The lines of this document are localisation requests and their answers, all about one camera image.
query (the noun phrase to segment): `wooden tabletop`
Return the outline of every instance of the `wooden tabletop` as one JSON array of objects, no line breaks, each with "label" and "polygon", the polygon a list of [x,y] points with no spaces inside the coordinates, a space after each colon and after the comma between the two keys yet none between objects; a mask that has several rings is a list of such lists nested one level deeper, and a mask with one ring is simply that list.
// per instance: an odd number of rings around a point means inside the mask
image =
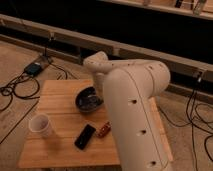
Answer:
[{"label": "wooden tabletop", "polygon": [[[54,133],[44,139],[29,132],[18,163],[20,168],[119,165],[111,132],[103,139],[98,139],[94,135],[83,151],[74,145],[86,124],[99,130],[108,121],[104,105],[87,115],[81,114],[75,106],[77,94],[91,85],[91,80],[45,82],[36,114],[45,113],[50,117]],[[171,161],[171,150],[154,99],[150,100],[150,104]]]}]

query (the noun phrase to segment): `black phone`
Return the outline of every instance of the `black phone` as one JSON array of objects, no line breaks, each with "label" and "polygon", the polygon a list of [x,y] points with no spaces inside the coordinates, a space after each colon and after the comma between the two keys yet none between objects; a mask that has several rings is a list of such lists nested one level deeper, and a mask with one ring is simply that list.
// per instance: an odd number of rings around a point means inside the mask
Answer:
[{"label": "black phone", "polygon": [[83,150],[95,131],[96,129],[94,127],[87,124],[79,137],[75,140],[75,146]]}]

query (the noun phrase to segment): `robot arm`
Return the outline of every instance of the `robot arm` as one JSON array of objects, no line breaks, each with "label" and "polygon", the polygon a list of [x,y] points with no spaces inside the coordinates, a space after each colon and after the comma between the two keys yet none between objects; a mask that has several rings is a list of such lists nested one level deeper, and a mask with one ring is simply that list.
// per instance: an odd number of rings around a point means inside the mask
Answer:
[{"label": "robot arm", "polygon": [[93,77],[93,87],[100,99],[103,99],[104,77],[113,69],[121,66],[143,65],[150,63],[149,60],[114,60],[109,61],[104,52],[98,52],[86,58],[83,65],[91,72]]},{"label": "robot arm", "polygon": [[93,78],[103,74],[103,99],[123,171],[172,171],[148,99],[169,84],[168,68],[158,61],[107,61],[103,52],[84,63]]}]

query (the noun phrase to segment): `gray floor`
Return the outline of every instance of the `gray floor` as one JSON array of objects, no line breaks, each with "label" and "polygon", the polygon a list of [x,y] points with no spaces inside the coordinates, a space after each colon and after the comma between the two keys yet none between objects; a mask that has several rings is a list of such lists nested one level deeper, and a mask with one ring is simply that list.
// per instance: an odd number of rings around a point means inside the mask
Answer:
[{"label": "gray floor", "polygon": [[[34,60],[38,56],[38,53],[28,49],[17,47],[5,42],[0,41],[0,86],[6,84],[14,76],[19,75],[23,68]],[[55,64],[61,65],[68,69],[78,78],[90,78],[89,73],[81,66],[54,58]],[[43,84],[44,80],[57,79],[62,73],[53,67],[48,67],[44,72],[38,76],[38,80]],[[23,85],[19,88],[19,91],[23,93],[32,90],[32,83]],[[186,120],[185,107],[188,98],[173,94],[170,92],[164,92],[160,96],[156,97],[157,104],[168,114],[176,123],[184,123]],[[6,99],[0,97],[0,105],[5,103]],[[15,99],[11,107],[0,113],[0,140],[7,135],[11,128],[17,123],[17,121],[26,113],[27,110],[36,102],[36,100],[23,101]],[[21,171],[17,168],[17,162],[19,155],[23,148],[23,143],[27,135],[27,123],[29,118],[33,115],[35,108],[27,115],[27,117],[18,125],[18,127],[7,137],[7,139],[0,145],[0,171]],[[213,120],[212,110],[203,107],[199,110],[208,119]],[[175,171],[193,171],[194,170],[194,158],[192,152],[191,143],[191,128],[190,126],[185,128],[176,128],[168,123],[168,121],[162,116],[164,126],[166,128],[169,143],[174,155],[174,162],[172,163]],[[199,171],[211,171],[213,170],[213,164],[208,159],[204,147],[203,141],[207,136],[206,134],[195,130],[196,135],[196,152],[198,159]],[[213,151],[213,143],[209,142],[210,152]],[[83,170],[120,170],[119,167],[98,167],[98,168],[75,168],[68,169],[70,171],[83,171]]]}]

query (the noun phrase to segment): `dark bowl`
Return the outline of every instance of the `dark bowl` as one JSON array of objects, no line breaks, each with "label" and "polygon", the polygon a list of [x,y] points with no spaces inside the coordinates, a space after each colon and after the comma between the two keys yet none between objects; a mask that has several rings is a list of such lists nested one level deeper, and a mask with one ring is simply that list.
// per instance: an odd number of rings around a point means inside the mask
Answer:
[{"label": "dark bowl", "polygon": [[82,90],[75,99],[75,105],[82,113],[90,113],[97,110],[103,100],[95,92],[94,87],[88,87]]}]

